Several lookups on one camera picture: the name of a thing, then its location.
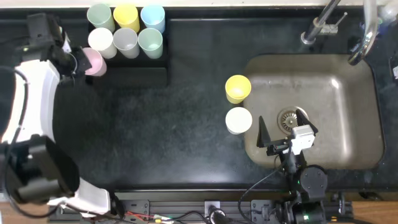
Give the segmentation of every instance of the blue cup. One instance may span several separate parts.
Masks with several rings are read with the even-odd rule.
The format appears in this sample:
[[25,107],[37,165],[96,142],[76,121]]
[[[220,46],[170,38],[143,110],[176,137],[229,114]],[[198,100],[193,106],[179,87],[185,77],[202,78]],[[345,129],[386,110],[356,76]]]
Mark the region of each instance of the blue cup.
[[165,29],[165,12],[162,6],[145,6],[141,10],[141,19],[147,28],[154,28],[163,34]]

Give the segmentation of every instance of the black countertop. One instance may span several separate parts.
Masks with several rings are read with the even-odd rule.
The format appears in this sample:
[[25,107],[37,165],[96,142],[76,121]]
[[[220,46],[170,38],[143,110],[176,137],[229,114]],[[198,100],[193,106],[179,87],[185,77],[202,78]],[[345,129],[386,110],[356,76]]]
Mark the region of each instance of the black countertop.
[[[0,41],[26,34],[25,16],[38,11],[60,16],[73,43],[88,46],[86,9],[2,10]],[[225,97],[225,81],[242,74],[248,60],[260,54],[347,54],[349,40],[362,36],[362,9],[336,10],[332,21],[348,11],[338,35],[303,46],[300,34],[320,11],[167,9],[168,87],[95,90],[79,80],[73,88],[58,88],[55,139],[78,164],[81,176],[98,187],[246,188],[271,170],[248,158],[243,135],[226,129],[224,117],[234,105]],[[9,55],[21,43],[2,47],[1,64],[11,63]],[[377,39],[366,58],[376,81],[384,158],[370,170],[327,170],[330,190],[398,188],[398,86],[391,81],[388,63],[396,49],[397,27]],[[285,190],[285,179],[273,175],[260,189]]]

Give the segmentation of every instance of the faucet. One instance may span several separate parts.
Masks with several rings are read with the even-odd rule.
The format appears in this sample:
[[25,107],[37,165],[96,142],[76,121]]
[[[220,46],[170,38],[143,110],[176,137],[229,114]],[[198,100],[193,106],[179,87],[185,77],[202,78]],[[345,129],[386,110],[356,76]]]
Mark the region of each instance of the faucet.
[[[304,44],[311,45],[315,42],[317,35],[333,35],[338,31],[338,24],[347,15],[344,16],[332,25],[326,24],[331,12],[336,8],[340,0],[331,0],[329,4],[323,9],[319,17],[316,17],[308,31],[302,33],[301,41]],[[376,0],[363,0],[364,15],[365,15],[365,33],[361,44],[354,50],[348,59],[350,65],[358,64],[370,51],[374,39],[377,34],[377,5]]]

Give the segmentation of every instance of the drain strainer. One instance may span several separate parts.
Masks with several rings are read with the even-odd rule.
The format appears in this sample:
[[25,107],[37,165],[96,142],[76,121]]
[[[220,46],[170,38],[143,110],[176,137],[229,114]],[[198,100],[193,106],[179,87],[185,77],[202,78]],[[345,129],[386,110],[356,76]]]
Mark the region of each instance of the drain strainer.
[[297,127],[296,110],[299,109],[303,112],[304,116],[308,119],[307,113],[298,106],[291,106],[283,109],[278,114],[278,126],[285,134],[290,134],[294,127]]

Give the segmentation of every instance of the sink basin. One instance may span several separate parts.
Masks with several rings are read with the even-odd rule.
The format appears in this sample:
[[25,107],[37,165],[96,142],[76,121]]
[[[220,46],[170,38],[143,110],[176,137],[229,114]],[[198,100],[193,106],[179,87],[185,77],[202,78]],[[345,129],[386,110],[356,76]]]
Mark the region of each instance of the sink basin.
[[274,156],[256,146],[258,117],[272,140],[290,135],[301,109],[319,129],[314,145],[304,150],[308,164],[327,169],[368,169],[381,160],[384,143],[373,73],[348,55],[263,55],[249,61],[244,75],[252,90],[244,107],[253,117],[245,132],[248,156],[264,167]]

